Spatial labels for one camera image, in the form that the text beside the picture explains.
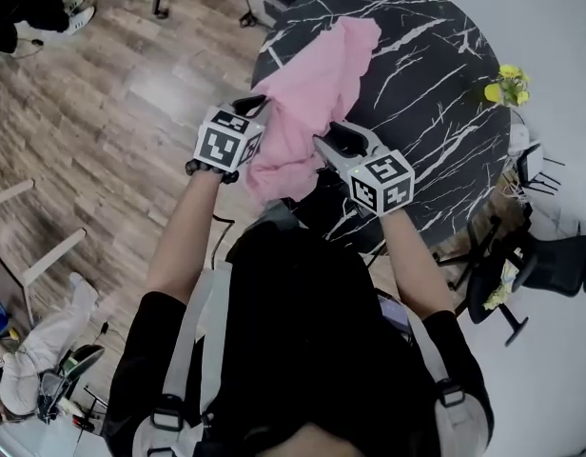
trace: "person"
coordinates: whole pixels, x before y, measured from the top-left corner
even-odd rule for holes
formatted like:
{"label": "person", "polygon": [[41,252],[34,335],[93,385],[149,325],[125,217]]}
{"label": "person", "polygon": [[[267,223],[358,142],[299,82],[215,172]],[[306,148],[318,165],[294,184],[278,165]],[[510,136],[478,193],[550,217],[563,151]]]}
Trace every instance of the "person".
{"label": "person", "polygon": [[[155,249],[112,380],[103,436],[115,457],[132,454],[137,428],[163,402],[222,181],[217,169],[205,169],[193,172]],[[439,389],[413,339],[382,316],[362,258],[279,216],[254,224],[226,256],[229,305],[221,387],[207,411],[211,440],[234,449],[223,455],[439,455]],[[380,221],[401,300],[492,427],[481,371],[439,268],[404,210]],[[205,339],[188,343],[195,346],[180,411],[194,427]]]}
{"label": "person", "polygon": [[72,35],[94,15],[94,7],[76,13],[85,0],[0,0],[0,27],[27,21],[39,30]]}
{"label": "person", "polygon": [[98,293],[77,272],[69,280],[73,299],[64,309],[56,308],[42,320],[13,354],[0,345],[0,423],[24,419],[36,410],[41,374],[61,362],[88,326]]}

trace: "round table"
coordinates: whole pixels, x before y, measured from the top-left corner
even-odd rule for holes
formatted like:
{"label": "round table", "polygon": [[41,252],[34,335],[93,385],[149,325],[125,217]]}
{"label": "round table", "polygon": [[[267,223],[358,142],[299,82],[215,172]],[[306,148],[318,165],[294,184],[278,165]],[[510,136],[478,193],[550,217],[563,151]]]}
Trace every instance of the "round table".
{"label": "round table", "polygon": [[[494,188],[507,155],[510,112],[484,100],[498,75],[485,37],[449,0],[298,0],[267,35],[253,86],[285,65],[342,15],[373,18],[380,43],[361,95],[346,120],[372,129],[416,172],[406,207],[424,241],[435,245],[463,228]],[[372,252],[380,222],[363,216],[346,184],[329,169],[300,203],[285,200],[329,241]]]}

